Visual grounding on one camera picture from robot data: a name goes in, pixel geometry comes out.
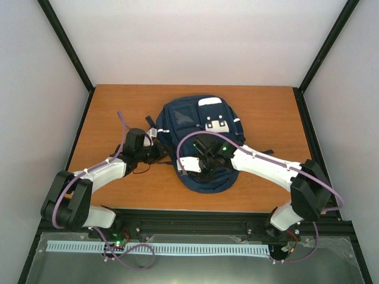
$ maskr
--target transparent acrylic sheet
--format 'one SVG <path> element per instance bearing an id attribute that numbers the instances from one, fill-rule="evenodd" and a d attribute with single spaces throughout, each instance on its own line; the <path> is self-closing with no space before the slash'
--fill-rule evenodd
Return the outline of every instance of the transparent acrylic sheet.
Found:
<path id="1" fill-rule="evenodd" d="M 142 236 L 146 243 L 247 244 L 234 236 L 154 235 Z M 302 236 L 289 260 L 307 255 L 314 237 Z M 364 283 L 350 240 L 320 237 L 319 250 L 298 264 L 276 264 L 257 257 L 176 257 L 159 256 L 148 270 L 127 270 L 117 262 L 104 262 L 101 255 L 86 253 L 46 253 L 48 240 L 99 241 L 86 233 L 44 233 L 27 283 Z M 130 265 L 144 266 L 150 256 L 126 256 Z"/>

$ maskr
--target black metal frame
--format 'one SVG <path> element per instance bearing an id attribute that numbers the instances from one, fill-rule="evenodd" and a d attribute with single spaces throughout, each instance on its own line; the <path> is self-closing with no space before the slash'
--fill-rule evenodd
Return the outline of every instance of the black metal frame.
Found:
<path id="1" fill-rule="evenodd" d="M 77 54 L 75 53 L 62 25 L 60 24 L 57 15 L 55 14 L 49 0 L 38 0 L 41 8 L 43 9 L 47 19 L 51 23 L 54 31 L 56 32 L 62 46 L 65 48 L 69 58 L 71 59 L 78 75 L 81 77 L 83 84 L 89 92 L 88 100 L 85 110 L 76 133 L 75 141 L 72 146 L 72 150 L 66 165 L 68 169 L 78 138 L 81 133 L 83 123 L 85 121 L 88 108 L 91 104 L 92 97 L 94 95 L 95 88 L 93 87 L 88 75 L 86 74 Z M 337 39 L 338 35 L 342 31 L 348 18 L 352 14 L 354 8 L 357 6 L 359 0 L 347 0 L 341 14 L 338 16 L 334 26 L 332 27 L 328 37 L 318 52 L 314 62 L 309 68 L 309 71 L 304 77 L 299 88 L 293 88 L 296 98 L 301 122 L 303 123 L 304 132 L 307 138 L 308 146 L 310 149 L 311 157 L 318 162 L 321 168 L 327 175 L 326 166 L 320 151 L 320 146 L 317 141 L 316 134 L 308 113 L 307 105 L 304 100 L 304 93 L 309 86 L 311 80 L 314 78 L 317 70 L 324 61 L 329 50 L 332 48 L 333 43 Z M 336 199 L 333 198 L 329 202 L 330 206 L 337 206 Z M 131 237 L 140 238 L 141 235 L 152 235 L 157 233 L 166 234 L 228 234 L 241 235 L 247 239 L 250 237 L 247 228 L 254 226 L 254 224 L 261 224 L 263 220 L 268 218 L 268 214 L 262 213 L 218 213 L 218 212 L 183 212 L 183 211 L 145 211 L 145 210 L 119 210 L 119 214 L 126 219 L 130 220 L 130 226 L 132 228 L 139 227 L 140 230 L 130 230 Z M 214 223 L 214 226 L 207 226 L 210 221 Z M 368 272 L 365 260 L 362 255 L 361 248 L 359 246 L 358 239 L 356 237 L 353 225 L 350 221 L 342 221 L 339 211 L 328 212 L 322 216 L 317 222 L 319 233 L 321 236 L 347 236 L 350 238 L 355 256 L 357 258 L 359 268 L 361 269 L 365 283 L 372 283 L 370 274 Z M 299 230 L 303 235 L 313 235 L 314 228 L 310 222 L 302 222 L 299 225 Z M 24 265 L 24 269 L 18 281 L 19 284 L 25 283 L 27 280 L 28 272 L 33 262 L 36 248 L 43 232 L 55 231 L 50 222 L 42 220 L 36 236 L 33 240 L 30 248 L 29 255 Z"/>

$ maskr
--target white panel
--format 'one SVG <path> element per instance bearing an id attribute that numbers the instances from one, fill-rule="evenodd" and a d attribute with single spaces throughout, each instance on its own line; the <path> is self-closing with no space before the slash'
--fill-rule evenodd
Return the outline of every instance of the white panel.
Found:
<path id="1" fill-rule="evenodd" d="M 345 0 L 52 0 L 93 83 L 298 86 Z"/>
<path id="2" fill-rule="evenodd" d="M 17 283 L 87 92 L 37 1 L 0 9 L 0 282 Z"/>
<path id="3" fill-rule="evenodd" d="M 379 283 L 379 2 L 361 1 L 306 92 L 334 187 Z"/>

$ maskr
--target white perforated rail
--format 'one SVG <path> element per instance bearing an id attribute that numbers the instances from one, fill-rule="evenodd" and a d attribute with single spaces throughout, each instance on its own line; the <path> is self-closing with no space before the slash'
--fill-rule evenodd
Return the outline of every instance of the white perforated rail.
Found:
<path id="1" fill-rule="evenodd" d="M 138 243 L 128 243 L 120 254 Z M 267 245 L 260 244 L 161 244 L 147 243 L 158 256 L 255 256 L 268 257 Z M 94 241 L 48 241 L 46 251 L 65 253 L 102 253 L 104 242 Z M 151 254 L 146 247 L 138 247 L 130 254 Z"/>

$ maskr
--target backpack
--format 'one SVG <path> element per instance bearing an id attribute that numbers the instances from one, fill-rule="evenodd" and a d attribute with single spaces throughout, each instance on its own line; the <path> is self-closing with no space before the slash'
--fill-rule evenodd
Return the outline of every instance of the backpack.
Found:
<path id="1" fill-rule="evenodd" d="M 220 168 L 213 171 L 211 180 L 203 181 L 196 176 L 183 175 L 176 165 L 176 147 L 189 133 L 199 130 L 222 133 L 236 143 L 246 140 L 240 119 L 224 99 L 213 95 L 186 96 L 174 99 L 163 107 L 156 120 L 157 138 L 173 151 L 169 155 L 181 182 L 190 190 L 199 193 L 218 193 L 230 188 L 237 180 L 239 171 Z M 184 142 L 181 157 L 198 154 L 192 145 L 195 137 Z"/>

